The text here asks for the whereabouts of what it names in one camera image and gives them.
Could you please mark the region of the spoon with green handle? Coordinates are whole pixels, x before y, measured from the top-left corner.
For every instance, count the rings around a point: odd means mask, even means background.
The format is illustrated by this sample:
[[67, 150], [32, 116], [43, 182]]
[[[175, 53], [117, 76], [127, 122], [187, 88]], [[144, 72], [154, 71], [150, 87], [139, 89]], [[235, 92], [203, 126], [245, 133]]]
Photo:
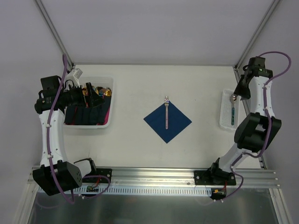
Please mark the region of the spoon with green handle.
[[231, 102], [231, 125], [235, 125], [235, 103], [237, 100], [237, 96], [235, 94], [232, 94], [230, 97]]

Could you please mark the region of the blue paper napkin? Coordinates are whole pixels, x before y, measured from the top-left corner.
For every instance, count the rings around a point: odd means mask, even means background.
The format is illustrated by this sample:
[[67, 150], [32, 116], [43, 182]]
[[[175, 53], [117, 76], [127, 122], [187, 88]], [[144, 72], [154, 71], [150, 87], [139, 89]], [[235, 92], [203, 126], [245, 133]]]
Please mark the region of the blue paper napkin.
[[143, 120], [165, 143], [169, 143], [192, 123], [171, 101], [168, 103], [168, 118], [166, 106], [162, 104]]

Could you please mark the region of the fork with pink handle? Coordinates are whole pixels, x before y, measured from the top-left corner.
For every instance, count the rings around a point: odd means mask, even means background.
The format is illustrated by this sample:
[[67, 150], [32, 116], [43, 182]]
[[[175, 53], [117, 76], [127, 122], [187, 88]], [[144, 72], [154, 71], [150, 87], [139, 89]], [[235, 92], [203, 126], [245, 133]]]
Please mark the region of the fork with pink handle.
[[164, 105], [165, 105], [165, 129], [168, 129], [168, 107], [169, 107], [169, 97], [166, 96], [164, 99]]

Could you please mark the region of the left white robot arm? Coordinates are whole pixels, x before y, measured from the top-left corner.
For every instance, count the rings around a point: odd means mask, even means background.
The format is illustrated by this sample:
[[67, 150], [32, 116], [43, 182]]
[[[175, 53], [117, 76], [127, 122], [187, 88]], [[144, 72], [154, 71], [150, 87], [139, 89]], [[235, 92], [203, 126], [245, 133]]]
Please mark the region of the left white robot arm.
[[40, 167], [33, 171], [33, 179], [49, 196], [74, 190], [82, 186], [82, 181], [93, 182], [98, 171], [91, 158], [75, 163], [68, 161], [64, 148], [63, 126], [65, 109], [68, 106], [83, 106], [93, 109], [104, 103], [87, 82], [87, 95], [80, 86], [66, 90], [59, 76], [41, 78], [42, 90], [35, 103], [43, 135], [43, 153]]

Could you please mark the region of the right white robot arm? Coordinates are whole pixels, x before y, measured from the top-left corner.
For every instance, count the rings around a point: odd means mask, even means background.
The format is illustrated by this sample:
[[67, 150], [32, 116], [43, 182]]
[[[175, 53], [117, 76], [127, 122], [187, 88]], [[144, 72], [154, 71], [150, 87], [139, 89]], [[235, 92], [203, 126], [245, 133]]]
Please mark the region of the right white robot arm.
[[271, 107], [273, 72], [266, 69], [265, 58], [252, 57], [244, 67], [234, 96], [250, 101], [250, 112], [238, 126], [234, 145], [202, 175], [205, 183], [235, 185], [234, 168], [247, 157], [261, 156], [281, 128]]

